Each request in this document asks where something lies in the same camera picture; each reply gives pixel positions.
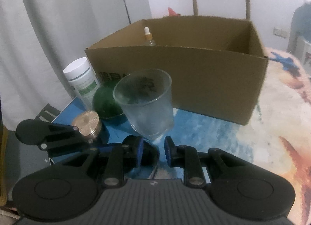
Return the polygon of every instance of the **ribbed gray panel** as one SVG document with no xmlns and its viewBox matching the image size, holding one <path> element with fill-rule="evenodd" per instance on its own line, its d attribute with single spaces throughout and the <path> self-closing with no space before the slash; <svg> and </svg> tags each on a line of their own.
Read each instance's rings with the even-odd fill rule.
<svg viewBox="0 0 311 225">
<path fill-rule="evenodd" d="M 84 214 L 64 222 L 43 223 L 23 218 L 17 225 L 292 225 L 286 218 L 252 222 L 219 209 L 200 189 L 180 179 L 128 180 L 103 192 Z"/>
</svg>

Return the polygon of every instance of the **wall outlet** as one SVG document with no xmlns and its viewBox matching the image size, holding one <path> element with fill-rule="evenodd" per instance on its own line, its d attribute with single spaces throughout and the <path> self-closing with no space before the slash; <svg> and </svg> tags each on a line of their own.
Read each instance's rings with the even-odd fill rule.
<svg viewBox="0 0 311 225">
<path fill-rule="evenodd" d="M 287 38 L 288 37 L 288 32 L 283 30 L 283 29 L 279 29 L 279 28 L 273 28 L 273 34 L 277 37 L 281 37 L 281 38 Z"/>
</svg>

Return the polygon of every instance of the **dropper bottle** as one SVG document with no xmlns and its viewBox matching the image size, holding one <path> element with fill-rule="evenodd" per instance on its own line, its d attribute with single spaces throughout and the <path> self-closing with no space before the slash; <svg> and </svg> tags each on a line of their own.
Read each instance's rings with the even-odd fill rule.
<svg viewBox="0 0 311 225">
<path fill-rule="evenodd" d="M 145 27 L 145 46 L 156 46 L 148 27 Z"/>
</svg>

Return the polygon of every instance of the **metallic lid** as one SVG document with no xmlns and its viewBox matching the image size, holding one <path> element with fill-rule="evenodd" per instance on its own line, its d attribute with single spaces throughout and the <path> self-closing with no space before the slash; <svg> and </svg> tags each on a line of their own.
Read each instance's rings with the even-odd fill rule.
<svg viewBox="0 0 311 225">
<path fill-rule="evenodd" d="M 102 124 L 95 111 L 86 111 L 74 118 L 72 126 L 77 126 L 79 132 L 89 139 L 96 139 Z"/>
</svg>

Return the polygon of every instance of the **cardboard box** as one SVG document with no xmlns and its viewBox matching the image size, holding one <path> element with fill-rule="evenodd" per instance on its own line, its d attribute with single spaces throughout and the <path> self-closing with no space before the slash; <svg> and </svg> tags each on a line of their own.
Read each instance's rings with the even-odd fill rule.
<svg viewBox="0 0 311 225">
<path fill-rule="evenodd" d="M 148 26 L 157 46 L 141 46 Z M 247 124 L 268 58 L 250 21 L 206 16 L 141 20 L 85 50 L 102 80 L 158 68 L 172 77 L 174 107 Z"/>
</svg>

